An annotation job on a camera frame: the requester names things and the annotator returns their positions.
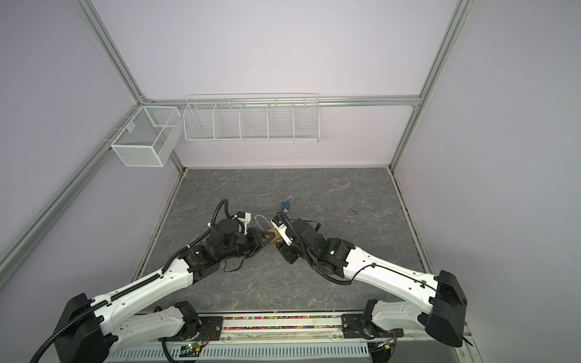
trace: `blue padlock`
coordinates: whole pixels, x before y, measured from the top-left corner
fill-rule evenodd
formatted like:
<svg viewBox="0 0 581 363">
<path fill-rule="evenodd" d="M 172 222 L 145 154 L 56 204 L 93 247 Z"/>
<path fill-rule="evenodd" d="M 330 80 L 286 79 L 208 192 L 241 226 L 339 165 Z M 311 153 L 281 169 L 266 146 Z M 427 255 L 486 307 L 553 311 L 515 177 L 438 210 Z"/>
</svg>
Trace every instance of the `blue padlock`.
<svg viewBox="0 0 581 363">
<path fill-rule="evenodd" d="M 293 197 L 288 197 L 288 198 L 286 198 L 286 202 L 281 203 L 281 209 L 284 213 L 288 213 L 289 209 L 291 209 L 291 203 L 289 202 L 289 200 L 291 200 L 291 199 L 292 199 L 292 202 L 294 203 L 295 198 L 293 198 Z"/>
</svg>

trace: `gray tabletop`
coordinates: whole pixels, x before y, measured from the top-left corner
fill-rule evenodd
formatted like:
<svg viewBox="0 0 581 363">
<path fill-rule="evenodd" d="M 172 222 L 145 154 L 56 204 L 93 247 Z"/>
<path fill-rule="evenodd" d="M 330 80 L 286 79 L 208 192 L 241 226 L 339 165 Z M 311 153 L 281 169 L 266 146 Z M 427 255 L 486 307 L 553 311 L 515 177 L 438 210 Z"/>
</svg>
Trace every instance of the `gray tabletop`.
<svg viewBox="0 0 581 363">
<path fill-rule="evenodd" d="M 371 254 L 422 271 L 411 232 L 388 171 L 383 168 L 189 170 L 145 266 L 160 268 L 173 252 L 207 229 L 218 202 L 229 211 L 272 218 L 293 196 L 289 216 L 322 223 L 319 233 L 340 237 Z M 239 260 L 229 260 L 228 269 Z M 274 246 L 244 262 L 237 272 L 218 272 L 176 291 L 155 305 L 189 301 L 199 312 L 257 310 L 362 310 L 368 299 L 398 301 L 355 281 L 336 285 L 299 259 L 288 264 Z"/>
</svg>

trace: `wire basket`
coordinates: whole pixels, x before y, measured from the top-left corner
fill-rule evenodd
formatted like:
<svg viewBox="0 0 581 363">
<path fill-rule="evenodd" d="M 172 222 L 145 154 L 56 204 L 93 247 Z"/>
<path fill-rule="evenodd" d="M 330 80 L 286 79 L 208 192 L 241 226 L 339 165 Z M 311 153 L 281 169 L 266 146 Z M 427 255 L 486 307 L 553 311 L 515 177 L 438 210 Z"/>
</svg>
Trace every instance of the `wire basket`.
<svg viewBox="0 0 581 363">
<path fill-rule="evenodd" d="M 319 141 L 318 100 L 195 100 L 184 110 L 184 130 L 190 142 Z"/>
<path fill-rule="evenodd" d="M 126 166 L 163 167 L 182 134 L 177 107 L 141 106 L 111 143 Z"/>
</svg>

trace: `white label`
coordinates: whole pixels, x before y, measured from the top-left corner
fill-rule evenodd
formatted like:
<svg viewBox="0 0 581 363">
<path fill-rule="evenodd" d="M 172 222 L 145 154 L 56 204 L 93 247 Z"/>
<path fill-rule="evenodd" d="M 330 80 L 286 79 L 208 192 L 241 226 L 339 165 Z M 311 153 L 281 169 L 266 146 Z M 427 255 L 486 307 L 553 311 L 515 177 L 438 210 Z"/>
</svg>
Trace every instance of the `white label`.
<svg viewBox="0 0 581 363">
<path fill-rule="evenodd" d="M 127 132 L 131 133 L 131 131 L 133 131 L 133 129 L 135 128 L 135 122 L 131 122 L 129 125 L 127 125 Z"/>
</svg>

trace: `white wire basket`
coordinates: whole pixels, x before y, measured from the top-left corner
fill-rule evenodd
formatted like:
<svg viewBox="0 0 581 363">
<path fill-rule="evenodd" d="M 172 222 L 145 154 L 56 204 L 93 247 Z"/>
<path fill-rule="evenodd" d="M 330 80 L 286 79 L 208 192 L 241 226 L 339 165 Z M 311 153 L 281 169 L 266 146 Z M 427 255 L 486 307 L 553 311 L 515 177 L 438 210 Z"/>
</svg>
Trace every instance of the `white wire basket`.
<svg viewBox="0 0 581 363">
<path fill-rule="evenodd" d="M 183 131 L 177 107 L 141 106 L 111 143 L 127 166 L 163 167 Z"/>
<path fill-rule="evenodd" d="M 184 110 L 190 142 L 319 141 L 317 98 L 196 99 Z"/>
</svg>

